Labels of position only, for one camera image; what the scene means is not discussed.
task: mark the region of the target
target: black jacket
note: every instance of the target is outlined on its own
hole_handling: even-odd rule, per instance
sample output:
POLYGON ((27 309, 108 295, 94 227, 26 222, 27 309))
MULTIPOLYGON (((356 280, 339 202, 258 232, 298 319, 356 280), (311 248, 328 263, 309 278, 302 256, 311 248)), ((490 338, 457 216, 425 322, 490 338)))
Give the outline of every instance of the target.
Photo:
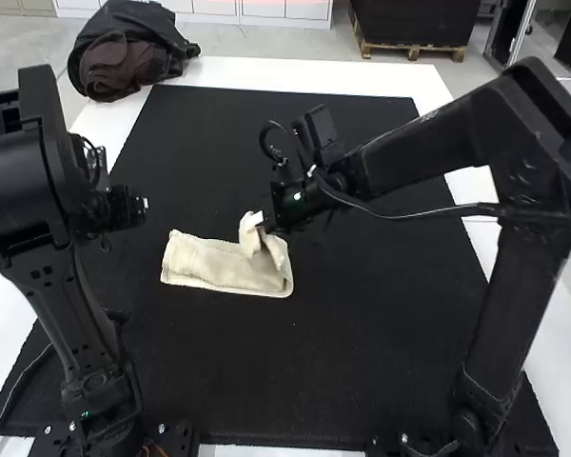
POLYGON ((174 12, 155 2, 109 0, 76 38, 69 80, 81 94, 111 102, 182 75, 185 61, 200 52, 175 28, 174 12))

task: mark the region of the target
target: wooden pallet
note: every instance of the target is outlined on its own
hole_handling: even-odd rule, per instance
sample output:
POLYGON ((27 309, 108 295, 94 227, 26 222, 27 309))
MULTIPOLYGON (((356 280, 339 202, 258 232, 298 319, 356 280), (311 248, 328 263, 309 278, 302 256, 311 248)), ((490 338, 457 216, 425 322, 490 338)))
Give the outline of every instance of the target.
POLYGON ((358 21, 355 11, 349 8, 349 17, 351 18, 351 24, 353 25, 353 33, 358 41, 358 46, 360 47, 360 52, 362 53, 363 59, 369 59, 371 57, 370 52, 372 50, 407 50, 408 60, 414 62, 419 58, 419 53, 422 50, 436 50, 441 52, 451 52, 451 56, 454 62, 460 64, 463 59, 465 59, 465 52, 467 51, 467 46, 433 46, 433 45, 397 45, 397 44, 387 44, 387 43, 370 43, 365 40, 364 33, 360 27, 360 22, 358 21))

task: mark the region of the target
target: white cabinet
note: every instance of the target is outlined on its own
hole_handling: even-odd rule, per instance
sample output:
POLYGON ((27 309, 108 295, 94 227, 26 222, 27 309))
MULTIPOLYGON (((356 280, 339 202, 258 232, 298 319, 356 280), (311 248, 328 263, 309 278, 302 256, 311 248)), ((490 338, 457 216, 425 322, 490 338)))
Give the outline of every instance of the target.
POLYGON ((17 0, 0 0, 0 8, 5 10, 19 10, 17 0))
POLYGON ((235 0, 192 0, 192 11, 195 14, 220 14, 236 16, 235 0))
POLYGON ((243 16, 286 17, 286 0, 242 0, 243 16))
POLYGON ((57 0, 57 7, 76 10, 97 10, 99 9, 99 0, 57 0))
POLYGON ((285 17, 327 21, 329 0, 285 0, 285 17))
POLYGON ((192 12, 192 0, 159 0, 159 3, 174 12, 192 12))
MULTIPOLYGON (((0 0, 39 3, 48 0, 0 0)), ((58 17, 91 17, 108 0, 49 0, 58 17)), ((334 0, 153 0, 178 22, 329 29, 334 0)))
POLYGON ((26 10, 53 11, 53 4, 50 0, 23 0, 21 5, 26 10))

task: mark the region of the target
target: folded towel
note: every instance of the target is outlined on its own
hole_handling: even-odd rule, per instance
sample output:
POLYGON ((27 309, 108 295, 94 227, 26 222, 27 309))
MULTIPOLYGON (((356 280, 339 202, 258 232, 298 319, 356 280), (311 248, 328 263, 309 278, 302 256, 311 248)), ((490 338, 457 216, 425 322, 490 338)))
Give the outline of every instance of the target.
POLYGON ((172 230, 161 281, 218 292, 288 297, 294 279, 287 243, 266 234, 263 227, 257 227, 260 222, 262 213, 246 213, 239 223, 239 244, 172 230))

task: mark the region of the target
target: cloth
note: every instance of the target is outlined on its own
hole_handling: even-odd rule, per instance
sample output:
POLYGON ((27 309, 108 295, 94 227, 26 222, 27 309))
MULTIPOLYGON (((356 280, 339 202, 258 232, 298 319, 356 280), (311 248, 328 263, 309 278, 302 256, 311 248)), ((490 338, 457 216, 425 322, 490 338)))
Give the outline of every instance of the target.
POLYGON ((246 213, 239 244, 197 238, 172 230, 163 257, 161 281, 174 286, 286 298, 294 290, 287 242, 257 227, 246 213))
POLYGON ((109 0, 76 38, 68 74, 82 95, 112 102, 181 76, 185 61, 200 53, 175 28, 174 12, 155 2, 109 0))

